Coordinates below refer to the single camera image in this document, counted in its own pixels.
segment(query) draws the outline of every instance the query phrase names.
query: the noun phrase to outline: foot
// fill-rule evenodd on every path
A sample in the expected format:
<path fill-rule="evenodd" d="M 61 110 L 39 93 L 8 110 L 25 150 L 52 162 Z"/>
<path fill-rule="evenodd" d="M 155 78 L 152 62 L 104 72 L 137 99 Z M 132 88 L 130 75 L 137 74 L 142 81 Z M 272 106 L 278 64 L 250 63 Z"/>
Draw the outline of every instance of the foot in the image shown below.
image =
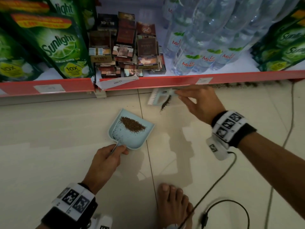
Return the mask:
<path fill-rule="evenodd" d="M 158 187 L 158 215 L 161 228 L 166 228 L 171 224 L 180 224 L 193 210 L 193 205 L 189 203 L 188 196 L 183 194 L 183 190 L 175 186 L 161 184 Z M 192 229 L 193 215 L 185 223 L 185 229 Z"/>

